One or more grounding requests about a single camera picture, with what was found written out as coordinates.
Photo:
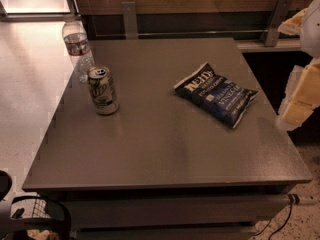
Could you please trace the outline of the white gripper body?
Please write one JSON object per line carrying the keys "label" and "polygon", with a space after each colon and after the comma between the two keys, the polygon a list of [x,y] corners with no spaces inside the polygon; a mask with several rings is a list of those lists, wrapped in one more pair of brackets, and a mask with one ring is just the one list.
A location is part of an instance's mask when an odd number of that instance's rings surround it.
{"label": "white gripper body", "polygon": [[320,0],[313,0],[303,16],[300,45],[305,53],[320,57]]}

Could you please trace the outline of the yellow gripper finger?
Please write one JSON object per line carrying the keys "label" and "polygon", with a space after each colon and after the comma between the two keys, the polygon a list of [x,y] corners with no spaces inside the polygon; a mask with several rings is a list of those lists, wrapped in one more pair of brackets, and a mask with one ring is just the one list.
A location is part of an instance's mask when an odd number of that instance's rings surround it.
{"label": "yellow gripper finger", "polygon": [[295,66],[289,75],[276,118],[276,126],[284,131],[293,131],[320,106],[320,59],[313,58],[305,66]]}
{"label": "yellow gripper finger", "polygon": [[303,17],[306,13],[307,9],[304,8],[293,15],[291,18],[282,22],[278,27],[278,32],[286,35],[300,35],[300,30],[302,26]]}

